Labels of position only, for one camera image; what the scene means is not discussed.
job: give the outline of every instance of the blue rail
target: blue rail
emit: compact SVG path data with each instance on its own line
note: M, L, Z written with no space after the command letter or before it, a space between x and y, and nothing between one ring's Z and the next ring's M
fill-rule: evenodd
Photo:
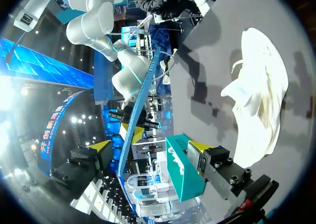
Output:
M152 60L152 63L148 69L148 72L145 76L145 79L143 81L143 84L138 92L135 105L129 120L129 125L126 133L126 138L124 141L124 145L122 148L122 154L120 156L119 165L118 165L118 176L123 175L124 167L127 161L127 156L129 153L129 149L132 143L132 138L134 135L135 127L138 121L138 118L140 116L140 113L144 107L144 104L148 98L149 88L152 85L152 79L154 77L157 64L159 63L159 55L160 55L160 47L156 48L154 58Z

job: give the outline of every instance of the blue display panel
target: blue display panel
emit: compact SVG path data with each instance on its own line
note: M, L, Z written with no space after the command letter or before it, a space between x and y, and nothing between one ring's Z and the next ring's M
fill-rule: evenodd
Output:
M53 58L18 45L10 64L5 57L14 43L0 38L0 75L93 88L93 76Z
M52 150L54 146L54 140L58 131L58 126L67 110L72 104L75 98L81 94L82 91L78 91L63 101L63 104L56 108L52 113L48 124L44 126L43 137L40 139L40 152L38 157L38 168L47 176L49 176L49 170L52 168Z

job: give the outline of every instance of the yellow part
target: yellow part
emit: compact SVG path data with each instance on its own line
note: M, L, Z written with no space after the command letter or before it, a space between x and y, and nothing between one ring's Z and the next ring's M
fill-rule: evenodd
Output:
M124 127L125 131L127 131L128 124L122 123L121 125ZM132 139L132 144L135 144L140 139L142 139L144 130L145 130L144 128L136 126L135 131L134 131L134 136L133 136L133 139Z
M194 145L201 153L203 153L203 151L206 150L206 149L214 148L214 146L209 146L209 145L206 145L204 143L197 142L197 141L191 141L190 140L189 143Z
M101 151L103 147L105 147L106 145L108 145L111 142L111 140L107 140L107 141L102 141L99 142L97 144L93 144L87 147L93 148L95 150L97 150L97 152Z

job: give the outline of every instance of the person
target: person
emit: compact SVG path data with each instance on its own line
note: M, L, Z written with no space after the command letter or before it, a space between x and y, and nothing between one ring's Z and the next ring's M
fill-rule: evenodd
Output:
M189 0L134 0L137 8L149 13L155 13L165 18L176 18L186 9L198 13L198 8Z

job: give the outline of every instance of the trade show hall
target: trade show hall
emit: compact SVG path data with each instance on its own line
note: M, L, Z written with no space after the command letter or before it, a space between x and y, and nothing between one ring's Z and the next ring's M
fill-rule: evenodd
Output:
M0 38L4 210L58 224L281 217L314 152L315 3L20 1Z

